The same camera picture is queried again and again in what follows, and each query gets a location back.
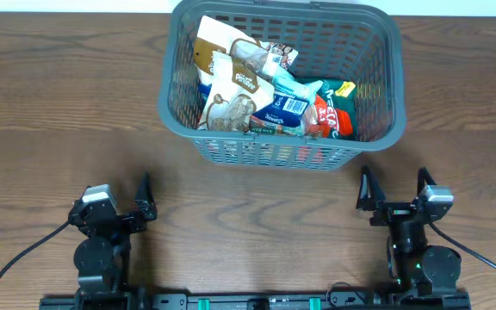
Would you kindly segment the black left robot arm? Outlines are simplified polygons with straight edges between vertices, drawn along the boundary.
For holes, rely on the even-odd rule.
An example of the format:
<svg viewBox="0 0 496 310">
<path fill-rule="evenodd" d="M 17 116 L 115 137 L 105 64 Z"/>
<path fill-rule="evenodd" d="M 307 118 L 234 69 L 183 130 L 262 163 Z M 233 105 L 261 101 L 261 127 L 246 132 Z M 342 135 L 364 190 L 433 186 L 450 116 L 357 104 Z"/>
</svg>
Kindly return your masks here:
<svg viewBox="0 0 496 310">
<path fill-rule="evenodd" d="M 86 236 L 73 255 L 79 285 L 75 308 L 151 307 L 146 290 L 127 283 L 130 236 L 144 232 L 147 223 L 156 220 L 158 214 L 147 173 L 141 178 L 134 202 L 135 211 L 118 214 L 116 199 L 107 184 L 87 187 L 74 202 L 68 220 Z"/>
</svg>

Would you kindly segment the green instant coffee bag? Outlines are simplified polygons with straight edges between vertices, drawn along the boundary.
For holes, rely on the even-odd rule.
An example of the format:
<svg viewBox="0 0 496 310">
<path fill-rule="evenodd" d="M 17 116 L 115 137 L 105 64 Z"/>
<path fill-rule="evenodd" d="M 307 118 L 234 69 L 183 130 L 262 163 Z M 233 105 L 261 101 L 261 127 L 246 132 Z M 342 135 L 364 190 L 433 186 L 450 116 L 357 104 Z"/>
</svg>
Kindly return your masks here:
<svg viewBox="0 0 496 310">
<path fill-rule="evenodd" d="M 307 84 L 318 79 L 305 78 L 297 82 Z M 334 140 L 350 140 L 355 137 L 355 94 L 357 86 L 350 81 L 337 79 L 320 79 L 323 81 L 314 104 L 308 105 L 303 115 L 315 118 L 325 127 L 321 137 Z"/>
</svg>

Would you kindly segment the orange spaghetti packet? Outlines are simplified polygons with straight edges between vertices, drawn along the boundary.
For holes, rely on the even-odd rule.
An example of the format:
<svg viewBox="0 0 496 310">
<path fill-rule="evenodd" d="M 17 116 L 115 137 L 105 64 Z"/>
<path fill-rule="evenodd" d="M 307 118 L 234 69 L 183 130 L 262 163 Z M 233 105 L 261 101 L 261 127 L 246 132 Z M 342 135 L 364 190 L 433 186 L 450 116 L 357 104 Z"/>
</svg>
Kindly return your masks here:
<svg viewBox="0 0 496 310">
<path fill-rule="evenodd" d="M 261 133 L 267 135 L 287 136 L 317 136 L 321 137 L 325 127 L 317 123 L 310 115 L 273 115 L 263 114 L 262 118 L 256 115 L 231 114 L 208 117 L 201 122 L 198 130 Z"/>
</svg>

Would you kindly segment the tissue pocket pack bundle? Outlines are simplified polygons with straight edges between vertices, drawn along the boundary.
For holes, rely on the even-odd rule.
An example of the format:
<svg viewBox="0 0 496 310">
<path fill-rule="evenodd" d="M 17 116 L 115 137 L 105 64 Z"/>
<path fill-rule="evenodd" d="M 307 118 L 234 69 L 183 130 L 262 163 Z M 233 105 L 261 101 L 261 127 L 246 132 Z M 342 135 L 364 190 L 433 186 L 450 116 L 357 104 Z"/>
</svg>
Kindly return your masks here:
<svg viewBox="0 0 496 310">
<path fill-rule="evenodd" d="M 274 99 L 273 102 L 265 108 L 257 111 L 253 115 L 256 115 L 258 118 L 262 118 L 264 114 L 273 114 L 273 115 L 302 115 L 303 112 L 308 107 L 309 102 L 302 99 L 297 99 L 292 96 L 288 96 L 283 93 L 279 93 L 274 91 Z"/>
</svg>

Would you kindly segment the plain beige paper pouch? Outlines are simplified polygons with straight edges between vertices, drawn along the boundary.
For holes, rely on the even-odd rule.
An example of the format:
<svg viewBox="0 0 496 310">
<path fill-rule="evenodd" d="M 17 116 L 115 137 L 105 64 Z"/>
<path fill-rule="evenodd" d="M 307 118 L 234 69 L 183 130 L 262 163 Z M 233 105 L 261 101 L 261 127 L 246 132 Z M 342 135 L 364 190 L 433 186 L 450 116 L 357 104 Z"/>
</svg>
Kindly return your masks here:
<svg viewBox="0 0 496 310">
<path fill-rule="evenodd" d="M 250 70 L 266 79 L 273 77 L 279 67 L 287 70 L 299 54 L 291 46 L 254 39 L 224 22 L 205 15 L 201 18 L 193 52 L 199 79 L 205 85 L 213 82 L 214 51 L 240 60 Z"/>
</svg>

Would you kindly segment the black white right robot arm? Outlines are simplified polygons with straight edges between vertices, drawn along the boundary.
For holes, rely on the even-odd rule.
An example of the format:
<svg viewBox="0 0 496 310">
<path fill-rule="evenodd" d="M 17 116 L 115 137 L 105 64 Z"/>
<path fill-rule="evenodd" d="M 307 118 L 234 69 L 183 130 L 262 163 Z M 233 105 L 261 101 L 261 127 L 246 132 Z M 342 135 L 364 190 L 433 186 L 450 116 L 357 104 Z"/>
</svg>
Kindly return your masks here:
<svg viewBox="0 0 496 310">
<path fill-rule="evenodd" d="M 371 226 L 389 231 L 387 254 L 394 260 L 396 283 L 386 290 L 394 305 L 447 304 L 457 294 L 460 254 L 445 246 L 429 245 L 425 226 L 441 220 L 453 206 L 447 186 L 435 183 L 428 170 L 418 170 L 417 194 L 412 201 L 388 201 L 371 169 L 362 168 L 356 209 L 372 213 Z"/>
</svg>

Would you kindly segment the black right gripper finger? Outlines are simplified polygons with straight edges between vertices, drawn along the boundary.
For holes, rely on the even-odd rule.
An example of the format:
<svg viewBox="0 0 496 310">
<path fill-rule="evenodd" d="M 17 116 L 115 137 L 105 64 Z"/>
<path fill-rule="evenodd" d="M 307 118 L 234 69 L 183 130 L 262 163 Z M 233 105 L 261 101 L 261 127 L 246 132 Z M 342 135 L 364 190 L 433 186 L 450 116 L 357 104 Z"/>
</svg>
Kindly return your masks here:
<svg viewBox="0 0 496 310">
<path fill-rule="evenodd" d="M 378 179 L 368 165 L 362 167 L 361 184 L 356 201 L 356 209 L 376 211 L 386 200 Z"/>
<path fill-rule="evenodd" d="M 425 167 L 421 167 L 418 170 L 417 193 L 421 194 L 426 185 L 436 185 L 436 182 L 430 172 Z"/>
</svg>

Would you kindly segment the small teal sachet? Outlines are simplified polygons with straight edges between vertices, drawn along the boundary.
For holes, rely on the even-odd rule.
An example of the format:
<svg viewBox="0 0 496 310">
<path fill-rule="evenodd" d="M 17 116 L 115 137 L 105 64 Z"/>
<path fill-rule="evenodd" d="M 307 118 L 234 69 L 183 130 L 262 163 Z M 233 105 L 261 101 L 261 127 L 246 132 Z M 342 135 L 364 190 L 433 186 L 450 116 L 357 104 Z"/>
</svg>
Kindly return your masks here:
<svg viewBox="0 0 496 310">
<path fill-rule="evenodd" d="M 294 96 L 314 104 L 318 91 L 323 85 L 322 80 L 316 80 L 307 84 L 297 82 L 295 78 L 284 68 L 278 66 L 272 78 L 275 91 Z"/>
</svg>

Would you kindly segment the beige brown foil pouch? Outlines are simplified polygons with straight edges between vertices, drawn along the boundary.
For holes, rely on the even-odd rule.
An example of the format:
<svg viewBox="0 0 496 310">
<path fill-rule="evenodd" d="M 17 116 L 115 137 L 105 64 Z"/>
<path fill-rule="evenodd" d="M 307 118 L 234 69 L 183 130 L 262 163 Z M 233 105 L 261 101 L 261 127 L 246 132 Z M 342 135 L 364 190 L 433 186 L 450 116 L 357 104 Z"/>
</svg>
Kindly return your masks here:
<svg viewBox="0 0 496 310">
<path fill-rule="evenodd" d="M 198 130 L 248 132 L 251 116 L 273 102 L 275 87 L 240 60 L 213 52 L 214 79 Z"/>
</svg>

